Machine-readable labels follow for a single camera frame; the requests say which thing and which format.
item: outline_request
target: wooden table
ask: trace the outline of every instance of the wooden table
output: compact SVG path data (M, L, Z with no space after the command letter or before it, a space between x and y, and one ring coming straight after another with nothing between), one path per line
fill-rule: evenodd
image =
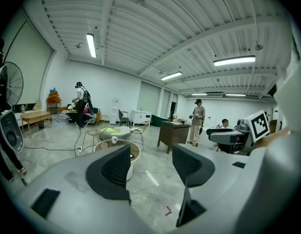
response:
M25 121L28 123L30 138L31 138L30 124L44 121L47 119L49 124L52 126L51 121L50 121L50 118L51 118L50 112L38 111L38 112L33 112L33 113L22 114L22 115L20 115L20 117L21 117L21 123L22 123L22 134L23 134L23 122Z
M167 153L169 153L173 144L186 143L188 131L189 124L174 124L174 122L162 121L157 146L162 141L168 146Z

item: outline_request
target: black pants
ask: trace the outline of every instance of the black pants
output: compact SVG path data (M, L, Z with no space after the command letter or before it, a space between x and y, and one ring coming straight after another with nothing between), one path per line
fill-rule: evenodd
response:
M7 145L7 143L5 142L5 140L2 137L1 131L0 131L0 145L2 146L2 149L6 152L7 156L9 157L9 159L14 163L15 167L20 170L23 166L20 163L20 161L18 160L16 154L14 153L14 151L12 149L10 149L10 147ZM7 179L10 180L12 179L13 175L10 172L10 170L8 169L3 156L0 152L0 172L3 174L3 176Z
M77 107L77 124L79 127L83 127L83 110L86 106L86 103L83 100L79 100L76 107Z

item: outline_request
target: backpack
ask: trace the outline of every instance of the backpack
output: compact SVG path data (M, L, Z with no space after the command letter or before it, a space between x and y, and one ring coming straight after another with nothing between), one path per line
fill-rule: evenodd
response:
M94 110L93 110L93 106L92 106L91 95L90 95L90 93L85 88L81 87L81 89L84 90L83 101L88 104L89 113L91 115L93 115L94 114Z

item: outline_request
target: beige outfit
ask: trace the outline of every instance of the beige outfit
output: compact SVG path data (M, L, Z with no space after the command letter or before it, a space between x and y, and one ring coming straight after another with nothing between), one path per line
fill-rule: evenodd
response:
M204 107L196 107L193 111L193 122L191 124L190 136L189 140L193 142L193 144L197 144L199 141L199 131L202 125L202 119L196 118L196 114L199 116L205 116L205 109Z

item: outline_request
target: fluorescent ceiling light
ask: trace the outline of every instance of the fluorescent ceiling light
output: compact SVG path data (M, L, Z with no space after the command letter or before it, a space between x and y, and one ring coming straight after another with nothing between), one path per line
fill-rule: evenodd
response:
M87 39L88 48L90 49L90 52L91 52L91 56L96 58L94 35L88 33L88 34L86 34L86 39Z
M226 96L246 96L245 94L226 94Z
M206 96L207 94L191 94L192 96Z
M162 77L161 80L168 80L168 79L176 77L176 76L181 76L182 74L183 74L182 72L176 72L174 74Z
M244 63L244 62L255 62L255 61L256 61L256 56L234 57L234 58L227 58L222 60L215 60L214 66L222 66L222 65Z

